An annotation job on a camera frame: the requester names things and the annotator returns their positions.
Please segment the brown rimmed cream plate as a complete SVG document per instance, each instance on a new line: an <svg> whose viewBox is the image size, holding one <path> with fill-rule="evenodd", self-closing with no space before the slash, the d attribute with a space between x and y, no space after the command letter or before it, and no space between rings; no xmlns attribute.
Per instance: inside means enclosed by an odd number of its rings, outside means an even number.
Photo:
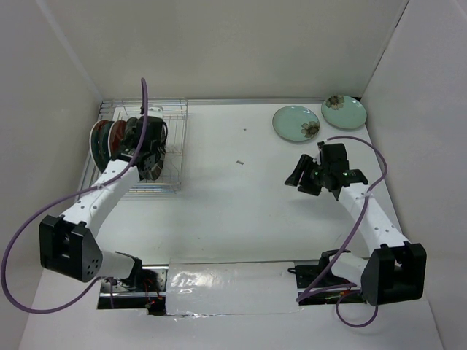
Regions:
<svg viewBox="0 0 467 350"><path fill-rule="evenodd" d="M123 133L123 144L130 148L134 147L134 140L139 140L139 137L136 135L138 120L139 119L137 117L130 117L126 121L126 126Z"/></svg>
<svg viewBox="0 0 467 350"><path fill-rule="evenodd" d="M155 181L161 175L165 155L162 153L148 155L141 163L140 177L143 180Z"/></svg>

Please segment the dark blue plate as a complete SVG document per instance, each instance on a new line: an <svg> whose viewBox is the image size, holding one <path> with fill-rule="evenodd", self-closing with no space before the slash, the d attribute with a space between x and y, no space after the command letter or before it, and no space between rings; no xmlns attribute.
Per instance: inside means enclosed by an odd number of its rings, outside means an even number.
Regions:
<svg viewBox="0 0 467 350"><path fill-rule="evenodd" d="M105 168L104 168L103 164L101 163L101 157L100 157L100 154L99 154L99 139L98 139L97 144L93 145L93 147L90 148L90 155L91 155L92 161L94 162L94 165L97 167L97 169L100 172L103 172Z"/></svg>
<svg viewBox="0 0 467 350"><path fill-rule="evenodd" d="M104 168L107 167L107 164L111 159L109 151L109 134L114 124L114 121L108 121L99 131L99 154Z"/></svg>

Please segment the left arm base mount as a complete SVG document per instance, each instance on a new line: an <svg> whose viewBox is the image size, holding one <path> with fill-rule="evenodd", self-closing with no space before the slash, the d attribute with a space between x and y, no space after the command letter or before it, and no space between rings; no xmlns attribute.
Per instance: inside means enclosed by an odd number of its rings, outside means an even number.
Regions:
<svg viewBox="0 0 467 350"><path fill-rule="evenodd" d="M104 279L97 309L136 309L152 316L165 316L168 272L168 265L143 265L142 279L135 286L119 279Z"/></svg>

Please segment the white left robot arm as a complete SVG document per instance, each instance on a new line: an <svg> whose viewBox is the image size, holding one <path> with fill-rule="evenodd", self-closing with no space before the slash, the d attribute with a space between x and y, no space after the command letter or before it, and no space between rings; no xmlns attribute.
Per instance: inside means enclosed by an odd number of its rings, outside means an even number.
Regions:
<svg viewBox="0 0 467 350"><path fill-rule="evenodd" d="M90 132L92 160L101 175L94 190L60 216L47 215L39 224L43 268L81 282L98 276L117 279L128 291L143 285L138 257L101 249L99 229L120 199L142 180L156 180L166 154L168 128L158 116L100 120Z"/></svg>

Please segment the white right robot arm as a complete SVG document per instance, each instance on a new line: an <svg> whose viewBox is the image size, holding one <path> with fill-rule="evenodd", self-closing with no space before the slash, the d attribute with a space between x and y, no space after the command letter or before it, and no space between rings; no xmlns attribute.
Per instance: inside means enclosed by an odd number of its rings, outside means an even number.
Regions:
<svg viewBox="0 0 467 350"><path fill-rule="evenodd" d="M373 195L382 180L369 183L361 170L352 169L340 140L335 136L319 142L318 155L303 154L285 181L309 195L327 190L355 222L342 246L326 253L330 260L297 300L316 294L320 281L333 286L342 279L358 287L372 306L418 300L424 291L426 250L390 221Z"/></svg>

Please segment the red teal flower plate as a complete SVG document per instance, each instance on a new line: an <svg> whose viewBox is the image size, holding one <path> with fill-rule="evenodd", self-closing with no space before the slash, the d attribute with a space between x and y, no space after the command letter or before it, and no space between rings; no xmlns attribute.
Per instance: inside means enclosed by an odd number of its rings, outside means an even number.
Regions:
<svg viewBox="0 0 467 350"><path fill-rule="evenodd" d="M107 137L107 149L111 158L116 155L116 152L120 147L120 142L124 137L126 123L127 122L125 120L116 120L110 126Z"/></svg>
<svg viewBox="0 0 467 350"><path fill-rule="evenodd" d="M107 120L98 120L93 127L90 130L90 135L89 135L89 145L90 148L93 147L93 145L97 144L98 138L99 138L99 133L100 130L103 126L107 124Z"/></svg>

